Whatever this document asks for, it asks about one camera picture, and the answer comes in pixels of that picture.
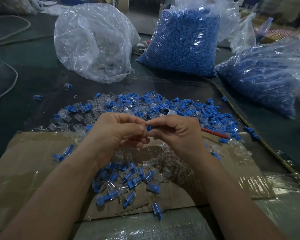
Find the left hand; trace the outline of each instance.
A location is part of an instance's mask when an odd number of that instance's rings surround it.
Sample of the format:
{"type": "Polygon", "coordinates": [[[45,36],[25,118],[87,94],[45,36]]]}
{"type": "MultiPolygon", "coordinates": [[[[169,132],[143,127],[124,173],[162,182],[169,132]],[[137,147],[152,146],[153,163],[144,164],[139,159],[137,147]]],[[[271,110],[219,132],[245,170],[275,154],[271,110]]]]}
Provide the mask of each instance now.
{"type": "Polygon", "coordinates": [[[96,160],[104,168],[121,147],[142,148],[150,142],[146,122],[126,113],[104,113],[96,121],[76,151],[96,160]]]}

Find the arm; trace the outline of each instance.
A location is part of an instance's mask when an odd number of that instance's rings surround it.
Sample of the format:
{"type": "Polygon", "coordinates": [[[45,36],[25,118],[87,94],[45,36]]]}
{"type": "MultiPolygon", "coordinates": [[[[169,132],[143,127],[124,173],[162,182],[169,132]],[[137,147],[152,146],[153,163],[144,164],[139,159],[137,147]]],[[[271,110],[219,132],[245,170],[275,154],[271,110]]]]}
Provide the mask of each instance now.
{"type": "Polygon", "coordinates": [[[100,116],[90,133],[48,176],[0,235],[3,239],[67,239],[92,180],[120,145],[143,147],[145,121],[121,114],[100,116]]]}
{"type": "Polygon", "coordinates": [[[208,152],[196,118],[166,115],[147,125],[155,127],[147,136],[165,141],[194,170],[225,239],[288,239],[208,152]]]}

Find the right hand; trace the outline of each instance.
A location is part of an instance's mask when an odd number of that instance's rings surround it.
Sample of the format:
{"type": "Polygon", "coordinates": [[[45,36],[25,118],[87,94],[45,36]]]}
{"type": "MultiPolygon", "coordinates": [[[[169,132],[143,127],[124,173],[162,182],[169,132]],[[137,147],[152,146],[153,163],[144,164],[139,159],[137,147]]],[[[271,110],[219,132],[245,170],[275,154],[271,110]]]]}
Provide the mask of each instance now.
{"type": "Polygon", "coordinates": [[[197,118],[165,115],[149,120],[146,124],[153,127],[148,131],[147,137],[155,137],[166,142],[184,161],[201,158],[207,153],[197,118]]]}

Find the fingernail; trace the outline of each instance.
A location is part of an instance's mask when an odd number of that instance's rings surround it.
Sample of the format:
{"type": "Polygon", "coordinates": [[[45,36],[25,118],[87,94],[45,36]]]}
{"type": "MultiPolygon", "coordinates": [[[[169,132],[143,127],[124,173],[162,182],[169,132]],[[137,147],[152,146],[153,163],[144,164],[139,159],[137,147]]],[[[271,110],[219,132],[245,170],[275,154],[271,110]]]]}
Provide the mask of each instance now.
{"type": "Polygon", "coordinates": [[[146,128],[143,125],[139,125],[139,126],[140,126],[140,131],[143,132],[142,136],[146,136],[146,134],[147,134],[146,128]]]}

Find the cardboard sheet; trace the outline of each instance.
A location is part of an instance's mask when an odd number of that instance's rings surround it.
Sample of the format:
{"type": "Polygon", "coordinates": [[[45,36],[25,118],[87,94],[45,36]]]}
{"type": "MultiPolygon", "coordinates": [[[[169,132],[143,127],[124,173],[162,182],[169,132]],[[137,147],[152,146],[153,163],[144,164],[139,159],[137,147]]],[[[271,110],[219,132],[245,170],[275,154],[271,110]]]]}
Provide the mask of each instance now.
{"type": "MultiPolygon", "coordinates": [[[[232,148],[218,143],[215,136],[206,133],[202,135],[220,147],[226,148],[221,163],[253,199],[275,197],[252,159],[238,163],[243,158],[235,155],[232,148]]],[[[60,132],[21,132],[14,136],[0,158],[0,230],[12,220],[57,165],[52,161],[52,154],[63,153],[71,143],[74,143],[73,139],[64,137],[60,132]]],[[[160,149],[152,140],[147,147],[129,151],[138,164],[156,157],[160,149]]],[[[184,185],[177,185],[174,182],[163,183],[160,194],[156,196],[147,192],[146,185],[142,183],[136,188],[136,195],[132,205],[125,210],[118,199],[106,203],[104,208],[97,208],[96,194],[91,190],[78,220],[151,212],[151,205],[155,201],[160,202],[167,210],[208,204],[194,177],[188,177],[184,185]]]]}

